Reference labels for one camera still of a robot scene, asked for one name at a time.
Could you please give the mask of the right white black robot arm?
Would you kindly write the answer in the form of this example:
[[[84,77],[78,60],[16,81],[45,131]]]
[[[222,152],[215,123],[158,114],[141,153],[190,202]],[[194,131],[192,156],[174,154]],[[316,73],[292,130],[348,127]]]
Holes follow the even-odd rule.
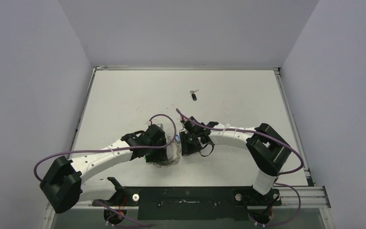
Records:
[[[183,118],[181,123],[188,134],[181,140],[196,145],[193,153],[201,151],[200,145],[226,145],[249,150],[259,169],[253,189],[261,195],[271,190],[291,154],[291,150],[285,147],[287,142],[266,123],[254,128],[231,127],[218,122],[205,125],[192,116]]]

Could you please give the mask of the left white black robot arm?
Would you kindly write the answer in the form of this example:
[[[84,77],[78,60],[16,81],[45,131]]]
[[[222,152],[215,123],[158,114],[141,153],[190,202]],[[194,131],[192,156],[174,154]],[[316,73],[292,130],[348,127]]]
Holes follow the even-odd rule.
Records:
[[[158,153],[166,148],[165,140],[165,132],[158,125],[151,125],[143,133],[126,134],[92,154],[83,150],[81,157],[60,156],[44,175],[40,188],[58,214],[81,201],[109,200],[117,192],[115,179],[92,177],[117,164]]]

